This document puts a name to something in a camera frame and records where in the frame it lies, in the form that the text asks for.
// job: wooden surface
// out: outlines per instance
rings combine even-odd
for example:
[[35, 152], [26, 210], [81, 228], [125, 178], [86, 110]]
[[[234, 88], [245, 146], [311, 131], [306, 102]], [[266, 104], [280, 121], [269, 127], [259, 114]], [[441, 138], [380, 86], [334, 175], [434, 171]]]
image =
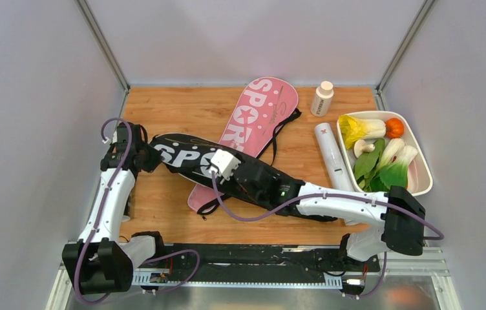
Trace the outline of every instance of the wooden surface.
[[[183, 132], [218, 141], [243, 87], [221, 88], [132, 88], [125, 119], [142, 124], [150, 136]], [[375, 110], [369, 88], [336, 88], [327, 115], [310, 112], [314, 88], [297, 88], [302, 116], [289, 123], [278, 136], [274, 167], [294, 178], [330, 187], [313, 128], [336, 120], [344, 113]], [[271, 163], [271, 147], [261, 157]], [[171, 174], [163, 165], [153, 173], [141, 172], [135, 185], [133, 219], [123, 223], [121, 235], [138, 231], [159, 231], [164, 242], [177, 243], [268, 243], [339, 244], [346, 233], [366, 228], [345, 226], [343, 221], [319, 223], [294, 217], [272, 215], [261, 221], [244, 223], [229, 217], [221, 208], [204, 220], [187, 206], [194, 183]], [[227, 206], [243, 217], [254, 217], [265, 209], [230, 199]]]

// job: gray panel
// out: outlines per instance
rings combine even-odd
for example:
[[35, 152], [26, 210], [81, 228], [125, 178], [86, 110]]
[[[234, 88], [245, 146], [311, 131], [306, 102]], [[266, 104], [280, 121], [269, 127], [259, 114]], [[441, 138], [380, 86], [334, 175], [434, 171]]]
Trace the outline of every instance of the gray panel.
[[42, 309], [123, 92], [74, 1], [0, 1], [0, 309]]
[[[374, 286], [377, 276], [369, 276]], [[362, 300], [343, 298], [339, 291], [319, 289], [228, 289], [183, 287], [167, 294], [138, 294], [120, 302], [85, 306], [70, 298], [66, 309], [168, 309], [168, 310], [437, 310], [434, 286], [427, 276], [389, 276], [376, 294]]]
[[462, 309], [486, 309], [486, 1], [438, 1], [385, 95], [432, 170], [420, 200]]
[[129, 83], [375, 85], [423, 0], [89, 0]]

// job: bottle cap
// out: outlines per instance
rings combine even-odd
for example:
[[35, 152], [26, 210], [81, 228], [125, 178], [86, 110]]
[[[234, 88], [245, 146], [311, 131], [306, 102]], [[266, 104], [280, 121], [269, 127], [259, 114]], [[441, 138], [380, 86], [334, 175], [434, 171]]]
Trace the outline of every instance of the bottle cap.
[[319, 93], [323, 96], [330, 96], [332, 94], [332, 88], [332, 83], [330, 83], [329, 81], [323, 81], [317, 89], [319, 90]]

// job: orange tomato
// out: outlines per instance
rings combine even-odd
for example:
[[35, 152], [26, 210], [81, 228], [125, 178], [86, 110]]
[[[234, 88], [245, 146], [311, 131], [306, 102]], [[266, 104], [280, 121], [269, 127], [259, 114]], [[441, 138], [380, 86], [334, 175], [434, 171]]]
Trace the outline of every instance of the orange tomato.
[[398, 118], [390, 118], [386, 121], [386, 137], [399, 138], [405, 132], [403, 122]]

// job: bag strap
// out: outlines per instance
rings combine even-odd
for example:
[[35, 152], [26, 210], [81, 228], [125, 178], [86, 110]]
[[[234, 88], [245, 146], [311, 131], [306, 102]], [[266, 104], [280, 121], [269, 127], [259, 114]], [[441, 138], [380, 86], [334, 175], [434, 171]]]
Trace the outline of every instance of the bag strap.
[[[272, 145], [272, 147], [273, 147], [273, 159], [271, 160], [270, 165], [273, 166], [273, 162], [275, 161], [275, 155], [277, 154], [277, 140], [275, 138], [281, 132], [281, 129], [283, 129], [283, 127], [285, 127], [285, 125], [287, 125], [288, 123], [299, 118], [301, 115], [302, 115], [302, 112], [300, 112], [300, 110], [298, 108], [295, 108], [295, 110], [291, 113], [291, 115], [289, 115], [286, 119], [279, 122], [279, 124], [277, 124], [277, 126], [273, 129], [273, 135], [272, 135], [271, 139], [268, 141], [266, 146], [260, 151], [257, 158], [260, 158], [263, 155], [263, 153], [266, 151], [266, 149], [269, 147], [269, 145]], [[222, 201], [224, 202], [230, 197], [231, 197], [230, 195], [223, 194], [220, 197], [220, 199], [222, 199]], [[196, 211], [196, 213], [203, 216], [203, 219], [206, 220], [204, 215], [209, 215], [209, 214], [215, 212], [219, 206], [220, 206], [220, 204], [218, 203], [218, 201], [216, 199], [214, 199], [214, 200], [211, 200], [211, 201], [205, 203], [204, 205], [202, 205]]]

